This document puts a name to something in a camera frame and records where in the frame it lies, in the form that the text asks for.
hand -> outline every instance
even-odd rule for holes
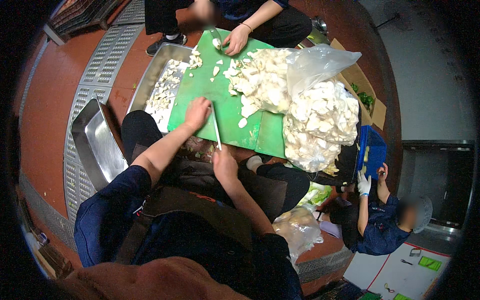
[[[213,3],[210,0],[195,0],[191,8],[200,20],[210,23],[213,20]]]
[[[377,175],[378,175],[378,181],[385,181],[388,176],[388,166],[386,163],[384,163],[383,167],[380,167],[377,169]]]
[[[203,126],[211,111],[210,101],[205,97],[197,97],[188,104],[185,112],[185,124],[195,132]]]
[[[230,45],[225,50],[225,54],[232,56],[240,53],[243,47],[247,44],[249,34],[250,28],[248,26],[240,24],[235,27],[235,29],[233,29],[223,41],[223,46],[226,46],[227,42],[230,41]]]
[[[361,173],[360,171],[358,171],[357,180],[357,188],[359,190],[360,196],[362,196],[362,194],[368,195],[370,193],[370,187],[372,186],[372,176],[370,175],[367,180],[365,178],[365,173]]]
[[[222,144],[222,151],[218,148],[213,153],[213,172],[218,181],[224,185],[229,185],[238,180],[239,165],[233,158],[227,145]]]

kitchen knife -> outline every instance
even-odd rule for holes
[[[220,33],[218,32],[218,30],[217,30],[214,26],[208,28],[207,30],[208,30],[208,32],[210,32],[210,34],[212,35],[212,38],[213,38],[213,39],[218,39],[218,40],[219,40],[219,42],[220,42],[220,51],[222,51],[222,50],[223,50],[223,46],[222,46],[223,41],[222,41],[222,37],[220,36]]]
[[[220,142],[220,133],[218,132],[218,125],[216,123],[216,117],[215,117],[215,109],[213,106],[214,106],[213,102],[211,102],[210,107],[212,108],[212,118],[213,118],[213,126],[215,127],[216,141],[218,142],[218,149],[222,151],[222,143]]]

blue plastic basket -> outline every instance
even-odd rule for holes
[[[370,147],[370,150],[368,152],[368,162],[365,163],[367,166],[365,176],[368,178],[368,176],[371,175],[373,179],[377,180],[377,169],[381,167],[385,161],[387,145],[370,125],[362,126],[360,130],[360,151],[357,157],[357,171],[360,171],[363,167],[363,157],[365,156],[367,146]]]

white glove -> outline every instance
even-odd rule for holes
[[[365,178],[365,173],[360,173],[360,171],[358,171],[357,180],[357,188],[359,190],[360,196],[368,196],[368,194],[370,193],[370,187],[372,186],[372,176],[370,175],[367,180]]]

